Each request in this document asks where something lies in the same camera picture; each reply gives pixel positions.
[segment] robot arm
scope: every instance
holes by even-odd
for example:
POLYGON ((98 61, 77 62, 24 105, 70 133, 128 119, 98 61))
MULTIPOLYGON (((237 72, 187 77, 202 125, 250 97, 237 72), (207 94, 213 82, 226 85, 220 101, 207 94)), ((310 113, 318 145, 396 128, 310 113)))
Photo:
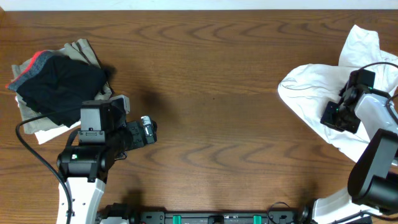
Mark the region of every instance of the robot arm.
POLYGON ((388 93, 373 88, 375 73, 351 73, 339 103, 329 102, 321 123, 337 131, 356 133, 363 122, 371 139, 348 180, 348 187, 315 201, 311 222, 348 223, 361 212, 391 215, 398 212, 398 175, 389 172, 398 156, 398 116, 388 93))
MULTIPOLYGON (((108 171, 115 161, 125 159, 126 151, 156 142, 157 125, 148 116, 126 122, 129 98, 117 96, 110 100, 83 102, 81 129, 69 136, 58 156, 57 166, 72 197, 71 223, 95 223, 98 205, 104 194, 108 171), (75 136, 78 146, 72 146, 75 136)), ((60 201, 57 223, 66 223, 67 198, 59 186, 60 201)), ((129 223, 134 217, 118 217, 117 223, 129 223)))

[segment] wooden table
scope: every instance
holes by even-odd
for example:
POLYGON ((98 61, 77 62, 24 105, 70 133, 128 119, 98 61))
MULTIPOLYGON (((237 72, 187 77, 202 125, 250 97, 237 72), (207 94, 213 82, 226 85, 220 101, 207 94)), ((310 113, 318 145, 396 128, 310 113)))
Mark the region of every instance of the wooden table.
MULTIPOLYGON (((354 24, 398 55, 397 11, 7 12, 0 84, 11 65, 79 38, 118 72, 116 95, 152 116, 158 143, 129 152, 109 173, 114 202, 167 210, 299 207, 346 186, 353 167, 277 94, 293 68, 337 65, 354 24)), ((58 183, 17 140, 15 94, 0 90, 0 222, 55 223, 58 183)), ((33 147, 55 166, 67 134, 33 147)))

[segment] gray cloth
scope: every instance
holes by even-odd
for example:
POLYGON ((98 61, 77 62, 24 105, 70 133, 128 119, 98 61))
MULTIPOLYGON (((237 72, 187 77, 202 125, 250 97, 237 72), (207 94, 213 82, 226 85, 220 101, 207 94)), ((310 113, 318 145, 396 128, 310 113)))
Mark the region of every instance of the gray cloth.
MULTIPOLYGON (((88 41, 86 39, 80 39, 72 44, 65 44, 64 49, 54 50, 53 53, 59 55, 66 55, 70 57, 72 60, 80 60, 82 62, 88 63, 90 65, 95 65, 100 67, 100 64, 97 61, 97 58, 91 49, 88 41)), ((12 65, 12 73, 14 74, 14 78, 17 78, 19 74, 21 74, 29 65, 30 60, 27 60, 22 65, 12 65)), ((96 96, 96 100, 108 100, 112 95, 112 91, 109 87, 108 82, 103 87, 103 92, 99 92, 96 96)), ((22 120, 25 121, 27 119, 35 118, 40 116, 40 113, 37 113, 26 106, 26 103, 22 100, 22 97, 17 93, 17 101, 19 105, 19 110, 21 111, 22 120)), ((24 124, 24 131, 26 134, 33 134, 37 131, 43 130, 47 131, 53 128, 61 127, 59 125, 54 124, 48 118, 38 119, 36 121, 29 122, 24 124)))

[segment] white cloth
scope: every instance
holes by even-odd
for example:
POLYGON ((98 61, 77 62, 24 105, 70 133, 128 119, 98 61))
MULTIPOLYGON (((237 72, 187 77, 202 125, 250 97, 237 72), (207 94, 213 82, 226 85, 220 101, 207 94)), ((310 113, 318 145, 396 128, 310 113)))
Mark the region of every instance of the white cloth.
MULTIPOLYGON (((340 54, 338 66, 302 65, 293 69, 279 84, 278 93, 283 101, 327 143, 357 162, 369 144, 369 136, 360 124, 356 134, 338 132, 320 123, 329 101, 337 103, 340 90, 349 74, 374 62, 398 63, 398 57, 380 50, 379 36, 354 26, 340 54)), ((374 88, 393 95, 398 84, 398 69, 390 65, 366 68, 376 72, 374 88)))

